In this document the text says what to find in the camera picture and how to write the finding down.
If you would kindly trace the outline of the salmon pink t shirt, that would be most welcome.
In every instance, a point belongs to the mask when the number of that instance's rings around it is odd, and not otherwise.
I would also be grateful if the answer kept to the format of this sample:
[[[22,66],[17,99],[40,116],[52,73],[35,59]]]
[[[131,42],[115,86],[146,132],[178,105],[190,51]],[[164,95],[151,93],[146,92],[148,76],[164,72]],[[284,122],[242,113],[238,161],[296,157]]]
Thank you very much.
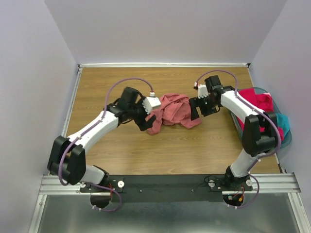
[[[202,123],[200,118],[191,120],[190,98],[184,94],[168,93],[160,98],[161,106],[151,112],[146,119],[155,116],[152,127],[147,130],[149,135],[160,132],[161,126],[179,124],[186,129],[191,129]]]

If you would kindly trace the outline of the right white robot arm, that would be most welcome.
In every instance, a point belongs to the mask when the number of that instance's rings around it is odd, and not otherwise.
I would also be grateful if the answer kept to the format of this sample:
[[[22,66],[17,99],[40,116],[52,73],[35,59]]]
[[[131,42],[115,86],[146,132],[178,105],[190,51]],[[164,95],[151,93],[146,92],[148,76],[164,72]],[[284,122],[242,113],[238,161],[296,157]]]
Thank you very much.
[[[209,116],[227,108],[243,122],[242,151],[225,171],[221,185],[235,190],[249,178],[251,169],[263,157],[275,153],[281,145],[277,116],[266,112],[243,98],[232,86],[223,86],[217,75],[205,79],[204,84],[194,83],[197,97],[191,98],[191,120],[200,115]]]

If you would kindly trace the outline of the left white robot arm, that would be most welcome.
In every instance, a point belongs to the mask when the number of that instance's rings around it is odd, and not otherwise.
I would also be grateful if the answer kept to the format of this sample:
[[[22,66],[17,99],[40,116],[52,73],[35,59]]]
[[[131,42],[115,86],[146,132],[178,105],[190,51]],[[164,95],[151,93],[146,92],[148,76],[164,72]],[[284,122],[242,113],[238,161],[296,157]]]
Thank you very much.
[[[126,87],[120,98],[104,107],[81,130],[54,140],[47,165],[49,172],[58,176],[62,185],[91,183],[96,191],[104,191],[109,174],[98,166],[88,166],[86,154],[102,137],[122,124],[134,121],[141,131],[151,128],[156,119],[151,112],[160,106],[153,92],[145,97],[138,90]]]

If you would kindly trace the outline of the magenta t shirt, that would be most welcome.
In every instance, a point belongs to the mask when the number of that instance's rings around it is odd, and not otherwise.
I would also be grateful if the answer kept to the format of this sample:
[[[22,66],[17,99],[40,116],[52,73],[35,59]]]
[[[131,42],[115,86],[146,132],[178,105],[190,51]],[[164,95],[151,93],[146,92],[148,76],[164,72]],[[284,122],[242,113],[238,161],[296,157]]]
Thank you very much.
[[[264,110],[265,112],[276,113],[273,98],[270,93],[257,94],[255,88],[239,90],[238,93],[252,105]],[[281,140],[284,139],[284,134],[282,129],[278,128]]]

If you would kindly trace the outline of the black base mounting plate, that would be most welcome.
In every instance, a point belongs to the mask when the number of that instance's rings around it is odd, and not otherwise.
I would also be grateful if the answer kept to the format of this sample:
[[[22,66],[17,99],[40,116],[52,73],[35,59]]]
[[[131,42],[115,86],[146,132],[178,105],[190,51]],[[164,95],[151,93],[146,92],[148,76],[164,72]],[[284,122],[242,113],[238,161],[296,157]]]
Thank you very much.
[[[108,184],[130,202],[222,202],[225,194],[252,191],[250,177],[229,183],[224,174],[110,175]]]

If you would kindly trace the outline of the teal t shirt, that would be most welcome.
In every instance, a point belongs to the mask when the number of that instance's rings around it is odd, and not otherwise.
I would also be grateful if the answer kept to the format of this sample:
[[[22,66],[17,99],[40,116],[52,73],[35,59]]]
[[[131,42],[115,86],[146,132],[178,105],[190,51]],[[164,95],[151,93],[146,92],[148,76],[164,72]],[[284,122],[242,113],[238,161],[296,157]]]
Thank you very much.
[[[289,120],[286,115],[281,113],[276,113],[278,128],[282,129],[284,136],[290,130]]]

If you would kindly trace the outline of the aluminium front rail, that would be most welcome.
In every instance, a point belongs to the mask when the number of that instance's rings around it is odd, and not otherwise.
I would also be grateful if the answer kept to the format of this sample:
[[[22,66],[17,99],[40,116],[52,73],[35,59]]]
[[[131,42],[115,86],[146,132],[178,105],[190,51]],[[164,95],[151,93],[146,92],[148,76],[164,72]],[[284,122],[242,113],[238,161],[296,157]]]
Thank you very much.
[[[301,189],[293,173],[279,174],[253,174],[258,180],[251,178],[253,190],[249,193],[254,194],[257,190],[260,193],[300,193]],[[39,194],[41,195],[78,195],[81,194],[81,185],[63,186],[57,176],[43,176]]]

